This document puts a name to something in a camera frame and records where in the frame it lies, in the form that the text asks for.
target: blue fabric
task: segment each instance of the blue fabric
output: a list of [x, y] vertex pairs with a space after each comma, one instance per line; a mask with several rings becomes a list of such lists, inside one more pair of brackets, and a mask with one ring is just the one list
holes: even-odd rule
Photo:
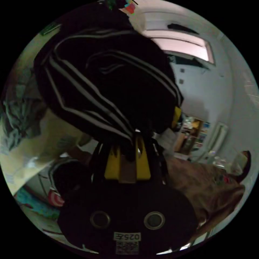
[[29, 205], [30, 207], [32, 207], [32, 211], [46, 218], [56, 220], [59, 217], [60, 211], [58, 209], [48, 206], [29, 192], [27, 192], [24, 188], [21, 188], [17, 192], [15, 199], [21, 204]]

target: black striped jacket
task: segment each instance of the black striped jacket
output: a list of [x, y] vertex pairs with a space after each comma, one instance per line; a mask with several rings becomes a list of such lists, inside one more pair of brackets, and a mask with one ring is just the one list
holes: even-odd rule
[[39, 91], [60, 118], [98, 141], [130, 147], [135, 129], [170, 127], [180, 93], [164, 52], [133, 29], [85, 29], [35, 59]]

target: yellow clip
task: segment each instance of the yellow clip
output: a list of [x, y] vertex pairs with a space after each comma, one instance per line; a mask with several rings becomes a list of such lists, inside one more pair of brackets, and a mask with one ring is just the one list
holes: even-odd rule
[[[140, 157], [139, 157], [138, 149], [142, 150]], [[151, 174], [150, 174], [148, 158], [146, 154], [146, 148], [145, 148], [144, 140], [141, 136], [136, 137], [136, 169], [137, 169], [137, 180], [150, 179]]]
[[182, 110], [175, 106], [175, 113], [173, 116], [173, 122], [172, 122], [172, 128], [174, 128], [177, 125], [177, 122], [179, 121], [179, 118], [181, 116]]
[[119, 180], [121, 171], [121, 150], [117, 148], [117, 154], [115, 155], [113, 147], [111, 148], [104, 177], [107, 180]]

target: metal ring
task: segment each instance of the metal ring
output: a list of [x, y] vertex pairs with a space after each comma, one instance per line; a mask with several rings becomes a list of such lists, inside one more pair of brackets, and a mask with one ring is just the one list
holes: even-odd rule
[[[97, 224], [94, 222], [94, 217], [95, 217], [97, 214], [102, 214], [102, 215], [104, 215], [104, 216], [106, 217], [106, 219], [107, 219], [106, 225], [104, 225], [104, 226], [99, 226], [99, 225], [97, 225]], [[95, 212], [93, 212], [93, 213], [91, 214], [91, 216], [90, 216], [90, 222], [91, 222], [91, 224], [92, 224], [95, 228], [97, 228], [97, 229], [105, 229], [105, 228], [107, 228], [107, 227], [110, 225], [111, 218], [109, 217], [109, 215], [108, 215], [106, 212], [98, 210], [98, 211], [95, 211]]]
[[[155, 216], [155, 215], [157, 215], [157, 216], [160, 217], [161, 222], [160, 222], [160, 224], [159, 224], [158, 226], [155, 226], [155, 227], [154, 227], [154, 226], [151, 226], [151, 225], [149, 224], [148, 219], [149, 219], [151, 216]], [[144, 225], [145, 225], [146, 228], [148, 228], [148, 229], [150, 229], [150, 230], [157, 230], [157, 229], [160, 229], [160, 228], [164, 225], [164, 223], [165, 223], [165, 216], [164, 216], [162, 213], [160, 213], [160, 212], [156, 212], [156, 211], [150, 212], [150, 213], [148, 213], [148, 214], [145, 216], [145, 218], [144, 218]]]

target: brown blanket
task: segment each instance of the brown blanket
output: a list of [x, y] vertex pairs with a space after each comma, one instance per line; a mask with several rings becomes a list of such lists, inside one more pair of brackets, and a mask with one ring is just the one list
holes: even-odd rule
[[200, 225], [192, 240], [210, 231], [233, 212], [245, 186], [238, 184], [224, 169], [190, 163], [175, 157], [167, 159], [169, 185], [186, 195]]

